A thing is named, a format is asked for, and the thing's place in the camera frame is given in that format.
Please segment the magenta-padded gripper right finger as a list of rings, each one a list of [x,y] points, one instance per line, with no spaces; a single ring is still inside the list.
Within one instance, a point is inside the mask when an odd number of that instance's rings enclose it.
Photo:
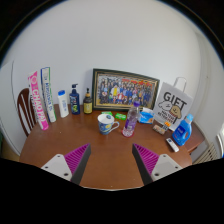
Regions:
[[[182,169],[182,167],[167,154],[158,155],[138,144],[133,144],[132,154],[136,160],[144,185]]]

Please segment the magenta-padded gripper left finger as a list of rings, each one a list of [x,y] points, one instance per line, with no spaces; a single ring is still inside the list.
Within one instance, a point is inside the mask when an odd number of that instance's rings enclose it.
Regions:
[[[90,154],[91,145],[85,144],[66,155],[56,154],[42,169],[79,185]]]

